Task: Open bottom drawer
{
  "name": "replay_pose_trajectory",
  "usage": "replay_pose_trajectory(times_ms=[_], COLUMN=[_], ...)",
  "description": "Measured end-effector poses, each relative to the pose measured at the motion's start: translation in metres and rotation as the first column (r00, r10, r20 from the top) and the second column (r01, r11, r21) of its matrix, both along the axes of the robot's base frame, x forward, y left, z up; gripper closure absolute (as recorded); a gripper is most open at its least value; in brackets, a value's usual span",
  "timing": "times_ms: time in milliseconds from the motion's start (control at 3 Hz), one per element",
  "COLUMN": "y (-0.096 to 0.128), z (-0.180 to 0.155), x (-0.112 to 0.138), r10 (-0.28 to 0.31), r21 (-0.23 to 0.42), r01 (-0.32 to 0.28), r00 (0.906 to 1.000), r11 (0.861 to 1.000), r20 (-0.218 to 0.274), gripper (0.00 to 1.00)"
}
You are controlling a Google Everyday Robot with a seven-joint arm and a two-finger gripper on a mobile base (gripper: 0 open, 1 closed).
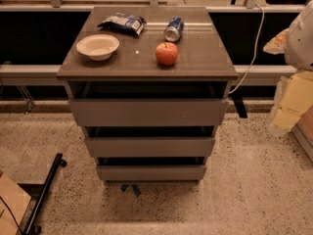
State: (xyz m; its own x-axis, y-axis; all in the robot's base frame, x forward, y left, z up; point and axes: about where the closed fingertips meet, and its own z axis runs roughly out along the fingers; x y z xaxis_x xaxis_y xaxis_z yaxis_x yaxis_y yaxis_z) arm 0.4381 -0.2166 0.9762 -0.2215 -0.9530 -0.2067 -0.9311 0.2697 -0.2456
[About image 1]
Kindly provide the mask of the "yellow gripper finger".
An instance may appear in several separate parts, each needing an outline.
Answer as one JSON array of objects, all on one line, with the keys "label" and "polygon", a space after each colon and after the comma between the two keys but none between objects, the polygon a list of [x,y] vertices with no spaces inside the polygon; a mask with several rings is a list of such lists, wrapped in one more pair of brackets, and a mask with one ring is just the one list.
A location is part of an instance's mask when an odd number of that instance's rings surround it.
[{"label": "yellow gripper finger", "polygon": [[284,136],[312,106],[313,72],[304,70],[291,77],[282,76],[277,83],[267,130],[273,136]]},{"label": "yellow gripper finger", "polygon": [[265,44],[265,46],[263,47],[263,51],[272,55],[284,54],[288,33],[289,30],[287,28],[282,30]]}]

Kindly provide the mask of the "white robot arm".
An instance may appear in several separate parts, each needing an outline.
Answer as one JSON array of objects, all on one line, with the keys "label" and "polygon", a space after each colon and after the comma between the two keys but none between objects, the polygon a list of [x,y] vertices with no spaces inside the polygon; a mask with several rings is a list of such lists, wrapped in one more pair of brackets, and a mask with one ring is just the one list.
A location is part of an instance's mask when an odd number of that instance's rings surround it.
[{"label": "white robot arm", "polygon": [[263,47],[269,54],[283,54],[285,62],[296,69],[277,83],[268,131],[274,136],[290,132],[313,105],[313,1],[291,25]]}]

